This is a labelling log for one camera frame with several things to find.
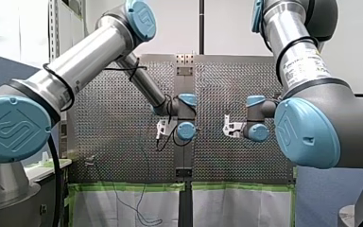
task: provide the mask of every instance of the green tape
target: green tape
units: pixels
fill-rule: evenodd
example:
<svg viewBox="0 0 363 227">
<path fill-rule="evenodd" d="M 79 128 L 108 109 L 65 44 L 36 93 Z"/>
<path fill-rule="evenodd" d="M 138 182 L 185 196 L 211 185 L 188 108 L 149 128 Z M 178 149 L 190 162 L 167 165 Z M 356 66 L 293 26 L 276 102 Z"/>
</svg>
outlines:
<svg viewBox="0 0 363 227">
<path fill-rule="evenodd" d="M 73 227 L 73 215 L 75 213 L 76 191 L 69 188 L 69 226 Z"/>
<path fill-rule="evenodd" d="M 297 171 L 297 167 L 293 167 L 293 178 L 294 179 L 297 179 L 297 174 L 298 174 L 298 171 Z"/>
<path fill-rule="evenodd" d="M 225 190 L 241 189 L 251 191 L 269 191 L 269 192 L 290 192 L 291 193 L 291 227 L 295 226 L 295 202 L 296 191 L 295 185 L 271 185 L 260 183 L 192 183 L 193 190 Z M 124 191 L 124 192 L 142 192 L 144 184 L 142 183 L 73 183 L 69 184 L 69 225 L 73 227 L 73 216 L 75 211 L 75 199 L 78 192 L 99 192 L 99 191 Z M 184 190 L 184 183 L 155 183 L 147 184 L 146 192 L 179 192 Z"/>
<path fill-rule="evenodd" d="M 290 213 L 290 226 L 296 226 L 296 186 L 293 185 L 294 190 L 291 191 L 291 213 Z"/>
<path fill-rule="evenodd" d="M 60 159 L 59 160 L 60 165 L 66 163 L 66 162 L 69 162 L 69 160 L 68 159 Z M 46 163 L 43 164 L 43 167 L 54 167 L 54 163 L 52 161 L 46 162 Z"/>
<path fill-rule="evenodd" d="M 193 183 L 193 190 L 241 189 L 250 191 L 291 192 L 294 185 L 271 185 L 260 183 Z"/>
<path fill-rule="evenodd" d="M 75 183 L 69 185 L 69 190 L 76 192 L 85 191 L 126 191 L 126 192 L 142 192 L 144 184 L 142 183 Z M 176 192 L 183 191 L 184 183 L 154 183 L 147 184 L 146 192 Z"/>
</svg>

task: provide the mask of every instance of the robotic arm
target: robotic arm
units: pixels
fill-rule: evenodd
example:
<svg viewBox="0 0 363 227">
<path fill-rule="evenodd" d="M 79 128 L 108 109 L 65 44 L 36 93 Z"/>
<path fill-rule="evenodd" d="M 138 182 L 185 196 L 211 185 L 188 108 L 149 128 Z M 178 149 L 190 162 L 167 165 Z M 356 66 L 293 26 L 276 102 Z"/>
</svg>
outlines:
<svg viewBox="0 0 363 227">
<path fill-rule="evenodd" d="M 334 78 L 320 55 L 337 25 L 336 1 L 258 0 L 253 15 L 252 30 L 270 45 L 283 94 L 274 104 L 249 96 L 243 135 L 266 138 L 261 122 L 274 117 L 277 141 L 292 162 L 363 168 L 363 97 Z"/>
<path fill-rule="evenodd" d="M 98 20 L 95 32 L 44 65 L 43 70 L 29 79 L 14 79 L 0 87 L 0 209 L 14 207 L 38 193 L 39 186 L 28 182 L 19 161 L 43 148 L 51 129 L 61 119 L 60 113 L 69 110 L 75 96 L 112 61 L 129 69 L 126 72 L 130 81 L 147 98 L 156 114 L 177 116 L 187 112 L 186 119 L 194 122 L 195 115 L 191 115 L 194 105 L 179 101 L 182 98 L 166 97 L 147 71 L 138 67 L 139 61 L 131 53 L 139 44 L 151 40 L 155 33 L 155 18 L 150 7 L 143 1 L 127 1 L 106 12 Z M 183 128 L 179 128 L 178 135 L 184 135 Z M 30 206 L 30 210 L 38 210 L 38 207 Z"/>
<path fill-rule="evenodd" d="M 27 80 L 14 79 L 1 86 L 0 163 L 20 161 L 40 150 L 59 122 L 60 112 L 70 109 L 75 95 L 112 61 L 131 69 L 127 71 L 133 74 L 130 81 L 161 110 L 167 99 L 151 76 L 137 67 L 138 59 L 131 53 L 155 33 L 155 18 L 148 5 L 129 1 L 106 12 L 94 33 L 43 70 Z"/>
</svg>

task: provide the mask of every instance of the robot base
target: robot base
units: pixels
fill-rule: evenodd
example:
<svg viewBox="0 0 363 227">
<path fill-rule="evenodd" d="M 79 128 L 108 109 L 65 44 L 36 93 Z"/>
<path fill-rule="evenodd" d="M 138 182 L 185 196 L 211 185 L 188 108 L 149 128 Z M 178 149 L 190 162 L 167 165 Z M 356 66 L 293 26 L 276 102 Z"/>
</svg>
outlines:
<svg viewBox="0 0 363 227">
<path fill-rule="evenodd" d="M 0 227 L 38 227 L 41 224 L 40 186 L 33 184 L 23 197 L 0 203 Z"/>
</svg>

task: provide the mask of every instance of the metal bracket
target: metal bracket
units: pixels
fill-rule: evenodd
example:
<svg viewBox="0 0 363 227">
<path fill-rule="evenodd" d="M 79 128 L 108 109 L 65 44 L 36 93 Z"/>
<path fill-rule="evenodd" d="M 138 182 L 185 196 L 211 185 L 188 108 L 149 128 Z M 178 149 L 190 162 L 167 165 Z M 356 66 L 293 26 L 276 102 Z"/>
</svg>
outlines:
<svg viewBox="0 0 363 227">
<path fill-rule="evenodd" d="M 157 124 L 157 136 L 156 139 L 161 139 L 161 135 L 170 136 L 170 133 L 178 126 L 178 120 L 176 117 L 172 117 L 170 122 L 168 118 L 162 118 Z"/>
<path fill-rule="evenodd" d="M 177 67 L 177 76 L 193 76 L 193 67 Z"/>
<path fill-rule="evenodd" d="M 53 61 L 60 55 L 59 41 L 59 6 L 58 0 L 49 0 L 49 59 Z"/>
<path fill-rule="evenodd" d="M 193 176 L 193 169 L 188 168 L 176 168 L 176 177 L 178 178 L 191 178 Z"/>
<path fill-rule="evenodd" d="M 223 125 L 223 134 L 232 138 L 243 138 L 243 129 L 246 123 L 230 122 L 230 116 L 225 115 L 225 123 Z"/>
</svg>

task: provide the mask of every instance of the white wall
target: white wall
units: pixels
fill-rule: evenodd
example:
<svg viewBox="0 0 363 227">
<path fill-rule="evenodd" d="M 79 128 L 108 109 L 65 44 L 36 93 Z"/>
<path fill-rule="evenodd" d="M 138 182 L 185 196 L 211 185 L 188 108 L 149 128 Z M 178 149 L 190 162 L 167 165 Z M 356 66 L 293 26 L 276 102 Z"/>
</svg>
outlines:
<svg viewBox="0 0 363 227">
<path fill-rule="evenodd" d="M 124 0 L 86 0 L 88 32 L 105 11 L 123 4 Z M 175 54 L 199 52 L 198 0 L 147 0 L 155 12 L 155 39 L 140 45 L 137 54 Z"/>
<path fill-rule="evenodd" d="M 271 56 L 251 32 L 254 0 L 205 0 L 205 54 Z"/>
<path fill-rule="evenodd" d="M 60 54 L 63 54 L 84 38 L 84 22 L 83 18 L 76 15 L 61 0 L 58 0 L 58 4 Z"/>
<path fill-rule="evenodd" d="M 337 31 L 322 56 L 333 75 L 345 79 L 353 90 L 363 93 L 363 4 L 337 0 Z"/>
<path fill-rule="evenodd" d="M 147 1 L 156 14 L 159 32 L 154 41 L 139 47 L 137 52 L 198 52 L 199 0 Z M 119 2 L 123 1 L 87 0 L 90 31 L 100 13 Z M 335 77 L 349 82 L 354 92 L 363 93 L 363 4 L 360 3 L 363 1 L 337 2 L 337 31 L 324 47 L 322 56 Z M 205 1 L 205 54 L 270 54 L 261 37 L 250 32 L 252 4 L 253 0 Z M 301 167 L 297 182 L 297 226 L 336 226 L 338 209 L 353 204 L 362 186 L 361 170 Z"/>
<path fill-rule="evenodd" d="M 108 9 L 124 0 L 86 0 L 88 31 Z M 137 54 L 199 52 L 199 0 L 147 0 L 156 15 L 157 36 L 139 46 Z M 254 0 L 205 1 L 205 54 L 269 56 L 262 38 L 251 32 Z M 322 56 L 333 75 L 345 79 L 357 93 L 363 93 L 363 4 L 337 0 L 337 31 Z"/>
<path fill-rule="evenodd" d="M 41 67 L 49 61 L 48 0 L 0 0 L 0 57 Z"/>
</svg>

